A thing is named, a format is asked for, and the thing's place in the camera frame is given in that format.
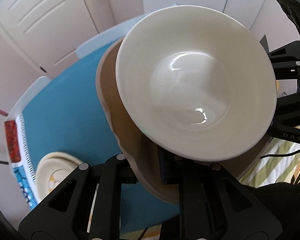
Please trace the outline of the white duck cartoon plate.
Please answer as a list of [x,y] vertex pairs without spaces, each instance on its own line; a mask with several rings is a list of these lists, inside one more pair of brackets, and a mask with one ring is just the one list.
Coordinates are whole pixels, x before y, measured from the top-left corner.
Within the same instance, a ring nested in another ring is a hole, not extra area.
[[39,200],[43,200],[81,163],[78,158],[64,152],[51,152],[42,157],[36,169]]

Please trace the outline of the brown flower-shaped plate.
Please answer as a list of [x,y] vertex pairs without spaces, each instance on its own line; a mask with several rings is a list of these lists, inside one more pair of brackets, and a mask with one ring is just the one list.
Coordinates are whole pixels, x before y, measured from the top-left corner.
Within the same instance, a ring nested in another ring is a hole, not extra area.
[[[96,91],[107,122],[141,185],[153,196],[170,204],[179,204],[178,185],[165,185],[159,168],[159,147],[145,136],[127,113],[116,84],[115,66],[124,37],[110,45],[102,56],[96,72]],[[243,178],[249,168],[270,145],[271,137],[263,138],[249,151],[235,158],[221,161],[236,179]]]

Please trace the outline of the large white bowl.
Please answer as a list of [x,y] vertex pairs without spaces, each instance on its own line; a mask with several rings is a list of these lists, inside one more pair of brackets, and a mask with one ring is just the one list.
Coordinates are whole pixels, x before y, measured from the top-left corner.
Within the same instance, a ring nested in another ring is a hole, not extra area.
[[116,84],[138,129],[178,156],[219,161],[265,135],[277,90],[255,36],[210,8],[179,5],[136,23],[116,59]]

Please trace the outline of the striped green bedsheet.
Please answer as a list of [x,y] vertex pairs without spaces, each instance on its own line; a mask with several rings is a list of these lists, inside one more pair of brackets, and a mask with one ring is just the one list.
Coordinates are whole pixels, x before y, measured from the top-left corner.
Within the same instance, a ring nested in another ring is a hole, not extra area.
[[239,180],[261,187],[273,183],[300,183],[300,144],[273,139],[256,163]]

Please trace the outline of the red blue snack packet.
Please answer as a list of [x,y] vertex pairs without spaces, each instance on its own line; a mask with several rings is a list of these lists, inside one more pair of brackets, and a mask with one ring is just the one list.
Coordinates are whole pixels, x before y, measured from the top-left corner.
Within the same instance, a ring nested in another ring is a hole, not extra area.
[[8,163],[12,174],[16,179],[19,189],[27,205],[33,210],[38,202],[34,194],[34,186],[31,186],[30,176],[26,172],[26,158],[23,157],[19,146],[17,123],[13,120],[4,122]]

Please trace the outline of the blue patterned tablecloth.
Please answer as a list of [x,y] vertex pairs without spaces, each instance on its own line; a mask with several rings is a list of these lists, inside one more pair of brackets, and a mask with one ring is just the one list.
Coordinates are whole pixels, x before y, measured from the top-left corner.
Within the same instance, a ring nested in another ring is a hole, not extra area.
[[[19,146],[26,158],[26,172],[38,204],[41,200],[36,187],[36,169],[42,157],[51,152],[73,155],[91,166],[104,164],[113,156],[127,160],[109,127],[96,91],[98,64],[114,42],[79,60],[56,79],[46,80],[45,87],[38,90],[21,112],[10,114],[6,120],[17,123]],[[119,239],[134,231],[151,236],[152,228],[160,239],[179,239],[179,204],[156,198],[139,180],[135,184],[123,184]]]

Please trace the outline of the white panel door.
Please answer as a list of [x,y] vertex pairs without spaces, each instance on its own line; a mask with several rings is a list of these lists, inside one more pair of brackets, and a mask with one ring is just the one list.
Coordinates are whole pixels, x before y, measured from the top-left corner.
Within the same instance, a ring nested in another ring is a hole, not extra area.
[[78,46],[113,25],[109,0],[0,0],[0,34],[50,78],[78,61]]

